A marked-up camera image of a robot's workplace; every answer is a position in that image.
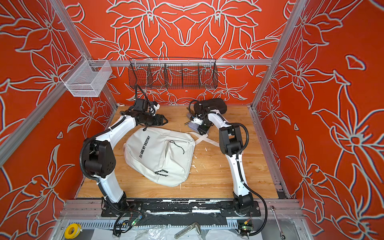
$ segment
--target red floral wallpaper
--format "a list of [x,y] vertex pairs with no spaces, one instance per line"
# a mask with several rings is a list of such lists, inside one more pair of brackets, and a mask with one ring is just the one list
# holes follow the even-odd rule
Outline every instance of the red floral wallpaper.
[[315,239],[383,239],[384,3],[310,0],[257,113]]
[[[0,2],[0,144],[62,84],[80,54],[48,0]],[[0,167],[0,239],[48,239],[63,203],[82,180],[86,136],[105,129],[106,97],[59,99]]]
[[[271,58],[294,0],[63,0],[94,59],[186,56],[216,59]],[[266,66],[219,68],[215,90],[147,90],[162,104],[221,97],[251,103]],[[118,103],[129,104],[125,67],[108,81]]]

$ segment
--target white metal basket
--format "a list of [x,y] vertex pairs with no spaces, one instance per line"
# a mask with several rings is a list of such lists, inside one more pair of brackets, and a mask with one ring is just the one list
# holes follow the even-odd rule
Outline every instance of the white metal basket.
[[64,85],[75,97],[98,97],[109,76],[112,68],[108,60],[99,71],[90,67],[87,60],[82,60],[76,66],[74,73],[63,80]]

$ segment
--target yellow tape roll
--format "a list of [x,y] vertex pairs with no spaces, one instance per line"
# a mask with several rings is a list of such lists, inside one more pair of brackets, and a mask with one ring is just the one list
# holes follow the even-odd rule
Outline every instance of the yellow tape roll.
[[77,237],[77,235],[79,235],[79,233],[80,233],[81,231],[82,231],[82,229],[81,229],[80,224],[73,223],[73,224],[69,225],[69,226],[65,229],[64,237],[65,237],[66,239],[72,239],[72,238],[75,238],[75,237]]

